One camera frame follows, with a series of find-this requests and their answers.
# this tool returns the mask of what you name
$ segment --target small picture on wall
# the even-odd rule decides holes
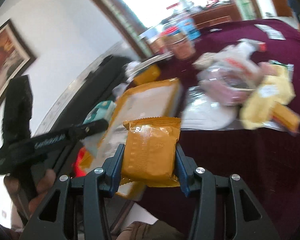
[[[0,105],[9,80],[21,75],[35,60],[11,20],[0,27]]]

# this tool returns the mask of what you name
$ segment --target pink plastic packaging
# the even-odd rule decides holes
[[[224,106],[242,104],[255,88],[239,72],[224,66],[211,66],[197,77],[200,88]]]

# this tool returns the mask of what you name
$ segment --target picture frame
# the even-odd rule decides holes
[[[0,106],[9,80],[20,76],[36,57],[20,37],[11,19],[0,27]]]

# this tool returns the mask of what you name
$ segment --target small orange packet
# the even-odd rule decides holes
[[[125,121],[128,137],[121,168],[121,184],[141,181],[149,187],[179,187],[173,174],[180,118],[151,117]]]

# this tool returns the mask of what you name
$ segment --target table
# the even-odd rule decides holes
[[[265,24],[282,32],[287,39],[270,40],[254,24]],[[210,33],[202,29],[196,54],[189,60],[175,58],[160,64],[161,80],[178,77],[186,90],[197,85],[192,63],[205,52],[218,52],[240,38],[267,43],[267,52],[255,52],[255,62],[277,60],[295,65],[293,84],[296,97],[289,107],[300,114],[300,33],[275,19],[223,23]],[[271,129],[233,131],[181,131],[180,145],[187,156],[213,174],[239,174],[257,196],[282,239],[288,239],[300,225],[300,134],[292,136]],[[194,201],[180,188],[148,188],[140,202],[158,219],[188,234]]]

